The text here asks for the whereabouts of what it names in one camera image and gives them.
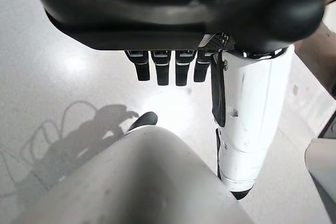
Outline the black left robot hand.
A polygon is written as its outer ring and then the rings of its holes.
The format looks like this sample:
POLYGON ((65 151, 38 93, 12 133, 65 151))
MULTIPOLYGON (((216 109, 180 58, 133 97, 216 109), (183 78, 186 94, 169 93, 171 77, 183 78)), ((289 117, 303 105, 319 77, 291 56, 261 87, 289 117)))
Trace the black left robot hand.
POLYGON ((51 23, 96 50, 195 50, 206 35, 251 57, 310 36, 326 0, 40 0, 51 23))

